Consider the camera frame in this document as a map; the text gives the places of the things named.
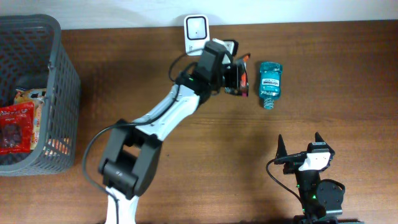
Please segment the black orange snack packet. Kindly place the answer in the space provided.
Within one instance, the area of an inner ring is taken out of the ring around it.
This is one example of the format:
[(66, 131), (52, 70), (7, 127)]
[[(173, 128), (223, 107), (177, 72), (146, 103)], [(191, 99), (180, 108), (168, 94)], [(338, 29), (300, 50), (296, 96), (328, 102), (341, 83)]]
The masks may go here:
[(238, 58), (235, 62), (226, 66), (224, 72), (224, 92), (234, 96), (249, 96), (248, 73), (246, 70), (246, 62), (250, 59), (251, 54), (247, 53)]

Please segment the cream yellow chip bag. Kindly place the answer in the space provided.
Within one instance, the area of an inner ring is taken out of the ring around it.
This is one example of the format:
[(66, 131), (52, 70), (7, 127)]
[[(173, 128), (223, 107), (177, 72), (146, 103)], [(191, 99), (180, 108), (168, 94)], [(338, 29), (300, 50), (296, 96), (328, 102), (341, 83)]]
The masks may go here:
[(38, 144), (40, 134), (40, 120), (42, 109), (44, 107), (44, 98), (47, 92), (46, 88), (25, 90), (21, 88), (16, 89), (16, 96), (14, 97), (14, 104), (33, 102), (34, 103), (34, 116), (33, 116), (33, 129), (30, 142), (30, 150), (33, 151)]

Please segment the blue mouthwash bottle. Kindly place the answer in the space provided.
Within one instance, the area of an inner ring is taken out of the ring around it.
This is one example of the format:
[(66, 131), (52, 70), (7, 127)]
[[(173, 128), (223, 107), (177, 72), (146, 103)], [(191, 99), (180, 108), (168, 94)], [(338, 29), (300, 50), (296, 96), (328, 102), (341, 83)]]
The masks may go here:
[(262, 62), (259, 72), (259, 97), (263, 99), (263, 108), (271, 110), (281, 96), (283, 66), (276, 62)]

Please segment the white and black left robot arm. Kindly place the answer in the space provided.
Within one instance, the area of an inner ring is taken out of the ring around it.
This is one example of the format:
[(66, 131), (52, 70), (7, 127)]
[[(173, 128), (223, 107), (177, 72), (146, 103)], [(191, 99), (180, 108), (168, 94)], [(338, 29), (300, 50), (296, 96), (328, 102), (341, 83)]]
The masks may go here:
[(176, 78), (169, 94), (144, 116), (120, 119), (109, 127), (110, 136), (98, 166), (108, 195), (106, 223), (135, 223), (139, 197), (154, 179), (163, 141), (188, 116), (224, 89), (247, 96), (246, 62), (237, 57), (235, 40), (213, 39), (200, 49)]

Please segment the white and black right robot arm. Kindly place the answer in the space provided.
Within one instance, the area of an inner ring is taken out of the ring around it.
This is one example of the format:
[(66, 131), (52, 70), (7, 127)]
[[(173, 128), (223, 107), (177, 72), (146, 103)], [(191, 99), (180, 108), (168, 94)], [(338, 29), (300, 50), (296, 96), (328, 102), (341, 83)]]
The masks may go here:
[(339, 219), (343, 213), (342, 203), (345, 186), (332, 179), (322, 179), (320, 173), (330, 167), (335, 151), (315, 133), (315, 140), (307, 149), (288, 154), (283, 137), (278, 136), (277, 152), (271, 162), (283, 165), (285, 175), (293, 174), (298, 193), (293, 193), (302, 206), (302, 215), (293, 218), (294, 223), (361, 223), (356, 219)]

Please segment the red snack bag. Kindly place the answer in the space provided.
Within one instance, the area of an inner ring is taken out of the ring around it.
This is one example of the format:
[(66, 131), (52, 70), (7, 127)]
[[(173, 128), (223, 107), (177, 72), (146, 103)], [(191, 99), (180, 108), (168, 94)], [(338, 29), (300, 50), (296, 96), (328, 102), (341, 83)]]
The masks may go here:
[(1, 155), (30, 152), (34, 103), (1, 108)]

